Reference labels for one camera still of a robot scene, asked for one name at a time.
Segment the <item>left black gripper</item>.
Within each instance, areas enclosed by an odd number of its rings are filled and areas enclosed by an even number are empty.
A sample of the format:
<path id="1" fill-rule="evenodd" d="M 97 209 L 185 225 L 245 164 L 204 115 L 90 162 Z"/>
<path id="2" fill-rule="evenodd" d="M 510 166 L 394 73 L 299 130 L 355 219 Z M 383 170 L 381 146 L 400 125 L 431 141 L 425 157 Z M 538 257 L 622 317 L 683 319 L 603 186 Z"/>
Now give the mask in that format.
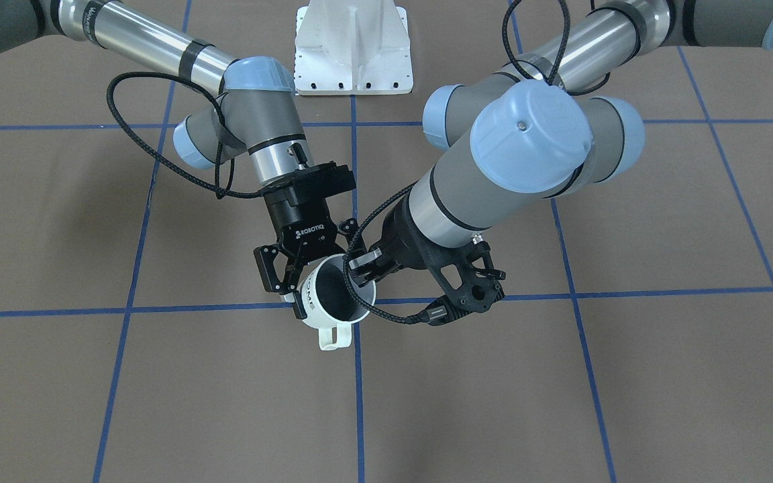
<path id="1" fill-rule="evenodd" d="M 408 199 L 400 199 L 384 217 L 380 239 L 372 250 L 348 261 L 348 273 L 354 284 L 366 285 L 403 268 L 441 269 L 447 266 L 447 255 L 445 248 L 417 228 Z"/>

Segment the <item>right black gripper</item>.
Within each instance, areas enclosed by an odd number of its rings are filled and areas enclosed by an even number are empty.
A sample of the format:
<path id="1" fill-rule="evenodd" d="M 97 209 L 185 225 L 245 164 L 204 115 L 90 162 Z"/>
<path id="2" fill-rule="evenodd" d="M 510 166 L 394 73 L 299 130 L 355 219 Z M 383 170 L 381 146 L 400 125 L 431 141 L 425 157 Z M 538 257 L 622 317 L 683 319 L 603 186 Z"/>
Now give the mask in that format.
<path id="1" fill-rule="evenodd" d="M 346 165 L 321 163 L 283 175 L 262 190 L 277 244 L 255 248 L 254 259 L 267 292 L 289 294 L 297 290 L 303 267 L 334 254 L 359 254 L 352 240 L 359 230 L 355 217 L 334 223 L 326 199 L 356 188 Z M 338 239 L 346 241 L 346 248 Z M 286 258 L 282 273 L 277 258 Z"/>

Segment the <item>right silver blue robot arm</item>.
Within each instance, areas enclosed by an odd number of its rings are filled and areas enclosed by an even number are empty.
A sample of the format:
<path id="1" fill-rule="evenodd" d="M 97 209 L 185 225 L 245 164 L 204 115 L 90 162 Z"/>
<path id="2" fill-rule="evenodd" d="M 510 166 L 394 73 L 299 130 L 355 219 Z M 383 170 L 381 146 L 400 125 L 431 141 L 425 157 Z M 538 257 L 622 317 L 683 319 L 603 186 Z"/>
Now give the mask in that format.
<path id="1" fill-rule="evenodd" d="M 355 177 L 346 166 L 313 161 L 292 74 L 279 61 L 234 58 L 119 1 L 0 1 L 0 53 L 52 34 L 119 53 L 144 65 L 147 76 L 208 98 L 209 108 L 176 126 L 174 146 L 193 168 L 218 172 L 243 155 L 254 163 L 255 193 L 219 180 L 201 186 L 266 202 L 277 240 L 254 255 L 268 292 L 291 301 L 304 266 L 341 254 L 326 199 L 352 191 Z"/>

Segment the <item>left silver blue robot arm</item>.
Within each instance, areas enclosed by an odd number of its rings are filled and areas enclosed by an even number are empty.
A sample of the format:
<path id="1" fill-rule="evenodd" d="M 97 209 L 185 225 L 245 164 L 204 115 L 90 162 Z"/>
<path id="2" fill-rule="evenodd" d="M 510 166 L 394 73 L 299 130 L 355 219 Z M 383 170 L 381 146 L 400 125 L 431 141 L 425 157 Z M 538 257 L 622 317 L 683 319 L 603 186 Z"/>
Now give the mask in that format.
<path id="1" fill-rule="evenodd" d="M 427 140 L 443 156 L 343 267 L 358 285 L 404 268 L 459 272 L 462 288 L 498 284 L 482 232 L 540 199 L 631 168 L 645 129 L 625 101 L 578 101 L 605 74 L 660 46 L 773 49 L 773 1 L 608 1 L 566 36 L 513 57 L 477 85 L 433 92 Z"/>

